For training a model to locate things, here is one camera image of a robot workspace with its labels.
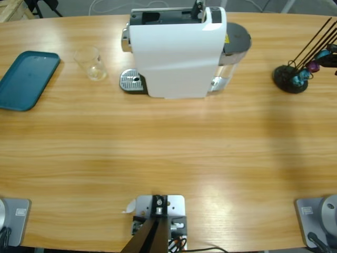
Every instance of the wooden table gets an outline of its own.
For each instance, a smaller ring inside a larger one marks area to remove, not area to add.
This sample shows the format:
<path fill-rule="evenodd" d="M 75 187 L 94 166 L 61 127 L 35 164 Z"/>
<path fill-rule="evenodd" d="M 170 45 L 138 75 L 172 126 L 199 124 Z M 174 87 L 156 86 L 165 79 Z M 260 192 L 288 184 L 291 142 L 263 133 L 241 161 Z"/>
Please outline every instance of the wooden table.
<path fill-rule="evenodd" d="M 0 76 L 25 50 L 62 62 L 28 112 L 0 110 L 0 194 L 27 198 L 23 244 L 119 251 L 140 194 L 186 198 L 189 248 L 304 246 L 294 200 L 337 193 L 337 77 L 322 69 L 302 94 L 279 90 L 273 69 L 294 58 L 324 16 L 229 13 L 253 46 L 230 85 L 195 100 L 125 94 L 133 67 L 121 50 L 128 16 L 0 24 Z M 73 60 L 96 45 L 109 78 L 92 82 Z"/>

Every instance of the teal tray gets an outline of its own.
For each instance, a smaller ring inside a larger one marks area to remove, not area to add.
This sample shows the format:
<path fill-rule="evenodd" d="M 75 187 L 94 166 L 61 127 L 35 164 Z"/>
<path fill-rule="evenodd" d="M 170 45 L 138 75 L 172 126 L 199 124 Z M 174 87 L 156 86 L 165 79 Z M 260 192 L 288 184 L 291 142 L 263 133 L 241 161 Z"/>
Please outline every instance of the teal tray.
<path fill-rule="evenodd" d="M 55 53 L 20 54 L 0 81 L 0 108 L 27 111 L 34 107 L 59 63 Z"/>

